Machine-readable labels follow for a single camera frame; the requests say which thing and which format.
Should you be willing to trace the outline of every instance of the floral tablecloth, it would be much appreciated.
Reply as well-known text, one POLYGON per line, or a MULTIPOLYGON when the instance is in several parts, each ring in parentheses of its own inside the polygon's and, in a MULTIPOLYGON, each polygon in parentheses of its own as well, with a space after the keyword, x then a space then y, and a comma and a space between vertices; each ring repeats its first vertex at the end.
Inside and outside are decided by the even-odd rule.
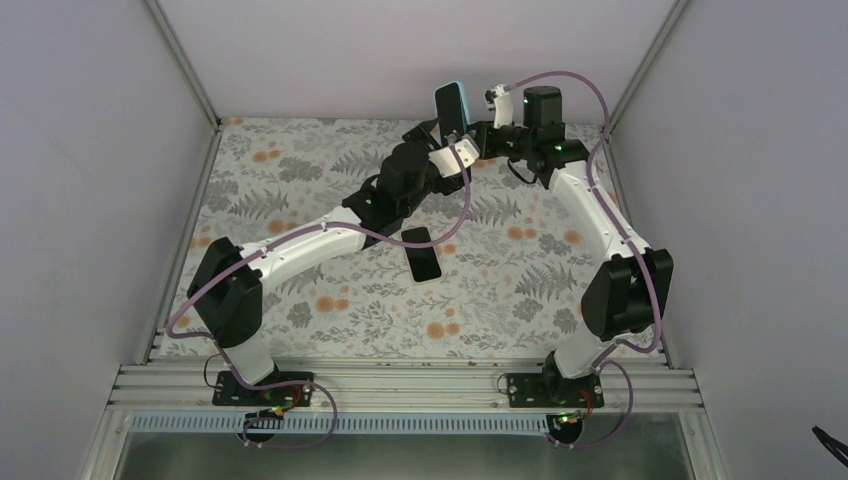
MULTIPOLYGON (((205 247, 255 241, 311 221, 377 173, 415 121, 231 118, 206 188, 174 309, 205 247)), ((591 148, 598 128, 569 125, 591 148)), ((615 198, 606 160, 599 178, 615 198)), ((471 214, 437 248, 444 275, 416 285, 404 252, 378 244, 289 279, 263 299, 262 334, 274 356, 541 358, 582 321, 579 300, 595 259, 583 226, 505 159, 472 167, 471 214)), ((448 230, 462 195, 430 195, 404 228, 448 230)), ((191 310, 177 330, 203 329, 191 310)), ((636 336, 645 344, 650 332, 636 336)), ((208 355, 207 340, 163 339, 160 355, 208 355)), ((633 356, 619 349, 615 356, 633 356)))

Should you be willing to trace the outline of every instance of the black wire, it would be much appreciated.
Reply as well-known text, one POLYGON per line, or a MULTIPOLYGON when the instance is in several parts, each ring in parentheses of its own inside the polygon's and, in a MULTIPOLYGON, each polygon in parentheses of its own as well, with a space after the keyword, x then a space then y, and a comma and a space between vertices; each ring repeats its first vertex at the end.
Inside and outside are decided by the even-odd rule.
POLYGON ((209 369, 209 360, 212 360, 213 358, 217 357, 220 354, 221 354, 221 352, 218 352, 215 355, 210 356, 209 358, 206 359, 206 363, 203 364, 203 383, 205 383, 207 387, 215 390, 216 392, 220 392, 221 390, 218 387, 216 387, 215 385, 212 385, 211 383, 209 383, 209 378, 206 376, 206 370, 209 369))
POLYGON ((509 171, 512 172, 513 175, 515 175, 515 178, 521 180, 522 182, 526 183, 527 185, 533 185, 534 183, 536 183, 536 180, 539 179, 539 177, 536 176, 535 173, 533 174, 533 180, 527 180, 526 178, 521 176, 520 173, 518 173, 518 170, 516 170, 515 167, 512 166, 513 163, 518 163, 520 161, 521 161, 520 158, 507 159, 506 166, 507 166, 507 168, 509 168, 509 171))
POLYGON ((842 465, 848 467, 848 446, 839 440, 831 437, 824 430, 819 427, 813 427, 813 434, 816 438, 824 445, 824 448, 830 452, 831 455, 836 457, 842 465))

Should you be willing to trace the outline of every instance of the gray wall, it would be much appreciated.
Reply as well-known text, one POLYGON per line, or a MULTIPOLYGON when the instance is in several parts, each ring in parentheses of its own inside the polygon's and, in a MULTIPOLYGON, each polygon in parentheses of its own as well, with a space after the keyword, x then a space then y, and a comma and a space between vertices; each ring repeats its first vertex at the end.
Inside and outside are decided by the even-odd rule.
POLYGON ((0 3, 0 469, 74 478, 210 138, 139 0, 0 3))
MULTIPOLYGON (((161 3, 222 116, 409 119, 430 118, 433 90, 454 80, 472 116, 490 118, 485 88, 556 69, 587 75, 615 105, 674 2, 161 3)), ((556 82, 568 121, 601 123, 591 91, 556 82)))
POLYGON ((694 0, 614 133, 734 478, 842 478, 848 3, 694 0))

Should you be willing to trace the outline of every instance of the purple cable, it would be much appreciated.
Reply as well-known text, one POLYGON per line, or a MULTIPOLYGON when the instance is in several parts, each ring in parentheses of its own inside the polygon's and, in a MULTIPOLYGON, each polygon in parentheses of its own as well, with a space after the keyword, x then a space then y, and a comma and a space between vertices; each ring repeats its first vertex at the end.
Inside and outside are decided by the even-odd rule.
MULTIPOLYGON (((189 298, 188 300, 183 302, 183 304, 180 305, 180 308, 178 308, 177 311, 174 312, 173 315, 171 315, 171 318, 168 319, 168 323, 165 325, 165 333, 171 338, 208 338, 208 339, 212 340, 213 344, 215 344, 215 348, 217 348, 218 351, 221 352, 221 357, 224 359, 226 364, 230 367, 230 371, 233 372, 233 377, 236 379, 236 381, 239 383, 239 385, 241 385, 242 387, 244 387, 247 390, 261 391, 261 390, 270 390, 270 389, 273 389, 273 388, 289 387, 289 386, 294 386, 294 385, 310 385, 312 387, 317 388, 322 393, 324 393, 324 395, 327 396, 327 400, 330 401, 330 405, 333 407, 333 420, 332 420, 332 423, 330 425, 330 429, 327 431, 327 433, 325 433, 318 440, 311 442, 311 443, 306 443, 306 444, 303 444, 303 445, 269 445, 268 446, 269 448, 275 448, 275 449, 281 449, 281 450, 303 450, 303 449, 318 446, 318 445, 326 442, 330 438, 330 436, 333 434, 333 432, 336 430, 336 426, 338 424, 338 419, 339 419, 339 410, 338 410, 338 407, 336 405, 336 401, 333 398, 333 396, 323 386, 321 386, 321 385, 319 385, 315 382, 308 382, 308 381, 303 381, 303 380, 290 380, 290 381, 286 381, 286 382, 272 383, 270 385, 261 385, 261 386, 251 385, 250 383, 245 381, 244 378, 242 378, 241 374, 239 374, 238 370, 235 368, 233 363, 230 361, 230 358, 227 356, 227 353, 224 352, 224 349, 220 348, 218 346, 218 344, 215 343, 215 339, 214 339, 214 337, 212 336, 211 333, 203 332, 203 331, 177 333, 177 332, 174 331, 174 325, 177 323, 177 320, 179 320, 180 317, 185 315, 185 313, 188 311, 188 309, 191 308, 195 303, 197 303, 197 301, 200 298, 202 298, 203 295, 206 295, 206 293, 208 293, 209 290, 211 290, 213 287, 215 287, 215 285, 221 283, 221 281, 223 281, 225 278, 228 278, 230 275, 235 273, 236 270, 238 270, 239 268, 241 268, 241 267, 247 265, 248 263, 256 260, 257 258, 261 257, 262 255, 266 255, 267 254, 266 252, 271 252, 275 248, 279 247, 280 245, 282 245, 282 244, 284 244, 284 243, 286 243, 290 240, 293 240, 295 238, 301 237, 303 235, 306 235, 306 234, 309 234, 309 233, 312 233, 312 232, 315 232, 315 231, 318 231, 318 230, 322 230, 324 228, 346 228, 348 230, 354 230, 354 231, 363 233, 365 235, 368 235, 369 237, 376 238, 377 240, 381 240, 381 241, 386 242, 390 245, 395 245, 395 246, 405 247, 405 248, 430 248, 430 247, 434 247, 434 246, 436 246, 440 243, 447 241, 449 238, 453 237, 453 235, 462 226, 462 223, 465 222, 465 219, 468 216, 468 211, 471 208, 471 179, 468 177, 468 172, 465 170, 465 165, 463 165, 463 163, 462 163, 462 158, 459 156, 459 153, 457 153, 456 148, 453 145, 450 146, 450 151, 451 151, 451 153, 453 153, 453 156, 456 159, 457 164, 459 165, 459 171, 460 171, 460 174, 462 175, 462 182, 463 182, 463 185, 465 187, 465 189, 464 189, 465 190, 464 191, 464 200, 465 201, 464 201, 464 204, 462 206, 462 212, 459 214, 459 219, 457 219, 456 224, 447 233, 445 233, 441 237, 437 238, 436 240, 433 240, 433 241, 430 241, 430 242, 427 242, 427 243, 408 243, 408 242, 394 240, 392 238, 386 237, 385 235, 381 235, 377 232, 372 232, 371 230, 362 228, 359 225, 355 225, 355 224, 352 224, 352 223, 345 223, 345 222, 327 222, 324 226, 322 226, 320 224, 319 225, 312 225, 310 227, 306 227, 306 228, 303 228, 301 230, 291 232, 288 235, 284 235, 284 236, 278 238, 277 240, 274 240, 273 242, 269 243, 266 246, 264 251, 258 250, 256 252, 244 257, 240 261, 230 265, 229 267, 224 269, 221 273, 219 273, 214 278, 212 278, 212 280, 210 280, 208 283, 206 283, 205 285, 200 287, 197 290, 197 292, 195 292, 195 294, 192 295, 191 298, 189 298)), ((244 430, 246 431, 247 428, 249 428, 252 424, 253 423, 248 422, 246 424, 244 430)), ((256 445, 256 442, 251 442, 249 440, 247 440, 247 442, 248 442, 248 444, 256 445)))
MULTIPOLYGON (((566 444, 566 446, 569 450, 585 450, 587 448, 600 447, 601 445, 605 445, 609 443, 610 440, 615 438, 615 436, 618 435, 622 430, 624 430, 624 427, 626 427, 633 418, 630 416, 630 413, 633 411, 633 382, 630 380, 630 375, 628 375, 627 371, 624 370, 624 367, 615 360, 607 360, 601 363, 600 367, 598 367, 598 373, 600 373, 607 365, 612 365, 618 368, 619 370, 621 370, 621 374, 624 375, 624 380, 627 382, 627 411, 624 412, 624 416, 621 418, 621 421, 618 422, 618 426, 616 426, 615 430, 610 432, 609 435, 600 440, 596 440, 594 442, 589 443, 568 443, 566 444)), ((551 443, 554 444, 554 448, 558 448, 560 446, 559 440, 552 437, 550 433, 546 433, 545 436, 551 443)))
POLYGON ((601 205, 601 208, 603 208, 604 213, 606 213, 607 217, 609 217, 610 221, 615 226, 615 229, 618 230, 618 234, 621 235, 622 238, 624 238, 627 247, 630 248, 630 251, 633 252, 633 256, 636 258, 636 263, 639 265, 639 270, 642 272, 642 277, 645 279, 645 285, 648 288, 648 297, 651 299, 651 310, 654 314, 654 338, 649 346, 640 347, 635 343, 630 342, 629 340, 616 340, 615 343, 610 345, 609 348, 607 348, 607 350, 605 350, 600 356, 598 356, 598 358, 595 359, 595 361, 592 363, 592 365, 597 368, 600 363, 605 358, 607 358, 613 350, 615 350, 615 347, 617 345, 624 345, 626 347, 630 347, 631 349, 639 353, 651 353, 656 350, 657 347, 659 347, 660 342, 662 341, 662 316, 660 315, 659 301, 657 300, 657 291, 654 288, 654 282, 651 281, 651 273, 648 270, 648 265, 645 264, 645 260, 642 258, 642 254, 639 252, 639 249, 636 247, 633 241, 630 240, 630 235, 627 233, 627 229, 624 228, 624 225, 622 225, 620 221, 618 221, 618 218, 612 211, 612 207, 607 204, 606 200, 604 200, 603 195, 601 195, 600 187, 597 186, 594 170, 592 169, 592 165, 595 162, 595 156, 597 155, 598 151, 600 151, 600 149, 603 147, 604 142, 609 136, 609 108, 607 108, 607 102, 604 99, 603 94, 601 94, 601 91, 598 89, 597 86, 595 86, 594 83, 592 83, 591 80, 584 77, 583 75, 564 70, 555 70, 552 72, 545 72, 540 73, 538 75, 533 75, 532 77, 526 78, 518 83, 508 85, 505 90, 510 91, 516 88, 521 88, 524 85, 527 85, 528 83, 535 82, 536 80, 547 77, 576 78, 577 80, 580 80, 581 82, 586 84, 586 86, 588 86, 590 89, 592 89, 592 92, 595 93, 595 96, 598 97, 598 101, 601 103, 601 109, 604 112, 604 125, 601 129, 601 138, 598 139, 598 143, 596 143, 595 146, 592 147, 592 150, 589 152, 589 158, 586 160, 586 177, 589 180, 589 187, 594 193, 595 198, 598 200, 598 203, 601 205))

